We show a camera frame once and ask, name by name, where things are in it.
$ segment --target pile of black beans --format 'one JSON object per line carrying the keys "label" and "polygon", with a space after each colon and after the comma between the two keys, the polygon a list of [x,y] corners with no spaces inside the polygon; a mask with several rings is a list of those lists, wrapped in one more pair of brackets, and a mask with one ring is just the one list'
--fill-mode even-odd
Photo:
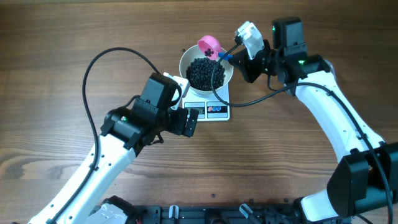
{"label": "pile of black beans", "polygon": [[[187,79],[192,87],[197,90],[209,91],[211,90],[211,73],[213,72],[216,61],[208,58],[195,58],[187,69]],[[214,75],[214,88],[221,87],[224,83],[225,68],[219,65]]]}

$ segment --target wooden table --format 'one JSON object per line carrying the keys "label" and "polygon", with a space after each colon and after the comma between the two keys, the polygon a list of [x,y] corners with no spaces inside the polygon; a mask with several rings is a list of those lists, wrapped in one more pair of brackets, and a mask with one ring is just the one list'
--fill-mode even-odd
{"label": "wooden table", "polygon": [[[228,49],[246,20],[272,40],[273,19],[299,16],[309,54],[331,60],[358,113],[387,142],[398,141],[397,7],[371,0],[2,5],[0,223],[26,223],[87,155],[93,137],[81,82],[89,62],[110,47],[135,49],[161,72],[178,75],[182,49],[205,34]],[[87,86],[97,129],[109,110],[141,93],[151,73],[127,52],[99,59]],[[232,102],[270,93],[265,76],[248,84],[239,72],[229,89]],[[324,189],[337,165],[309,110],[286,94],[232,108],[229,122],[199,123],[190,139],[163,136],[165,144],[146,147],[104,198],[118,195],[133,205],[291,201]],[[385,208],[365,215],[387,220]]]}

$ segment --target white scale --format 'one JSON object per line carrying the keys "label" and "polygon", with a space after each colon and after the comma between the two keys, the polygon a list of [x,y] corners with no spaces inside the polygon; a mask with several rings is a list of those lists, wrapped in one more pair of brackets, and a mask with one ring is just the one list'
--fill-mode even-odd
{"label": "white scale", "polygon": [[[224,101],[229,102],[228,84],[217,92]],[[182,98],[182,108],[199,111],[198,121],[227,121],[230,118],[229,106],[220,102],[214,94],[199,96],[188,90],[186,97]]]}

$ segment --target white bowl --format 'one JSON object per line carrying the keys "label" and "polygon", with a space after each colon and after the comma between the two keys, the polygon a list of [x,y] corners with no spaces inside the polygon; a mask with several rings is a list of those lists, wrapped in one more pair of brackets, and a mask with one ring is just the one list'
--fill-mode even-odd
{"label": "white bowl", "polygon": [[[199,50],[198,45],[196,44],[195,46],[192,46],[189,48],[181,57],[180,60],[180,75],[182,78],[187,77],[187,69],[188,66],[191,65],[191,62],[194,61],[195,58],[205,58],[206,56]],[[224,78],[224,84],[217,88],[216,91],[219,92],[222,88],[224,88],[225,85],[228,84],[228,82],[232,78],[232,74],[234,73],[234,67],[230,65],[226,60],[223,60],[221,62],[221,65],[223,68],[225,68],[225,78]],[[192,90],[196,95],[199,96],[207,96],[213,93],[213,91],[203,91],[203,90],[197,90],[194,87],[190,87],[190,90]]]}

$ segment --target wooden surface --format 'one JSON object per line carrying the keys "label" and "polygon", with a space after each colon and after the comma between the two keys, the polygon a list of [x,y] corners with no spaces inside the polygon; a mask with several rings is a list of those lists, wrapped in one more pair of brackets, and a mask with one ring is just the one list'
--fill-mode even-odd
{"label": "wooden surface", "polygon": [[[205,34],[228,49],[246,20],[272,40],[273,19],[299,16],[309,54],[331,60],[358,113],[387,142],[398,141],[397,7],[393,0],[0,6],[0,223],[27,222],[87,155],[93,137],[81,82],[91,59],[110,47],[138,50],[161,72],[178,75],[182,49]],[[151,73],[127,52],[98,61],[87,87],[98,129]],[[247,84],[235,72],[231,101],[259,98],[269,93],[265,86],[265,76]],[[324,189],[337,165],[309,110],[285,94],[233,108],[229,122],[199,123],[193,138],[163,136],[165,144],[146,147],[104,198],[118,195],[134,205],[281,202]],[[366,216],[387,220],[386,209]]]}

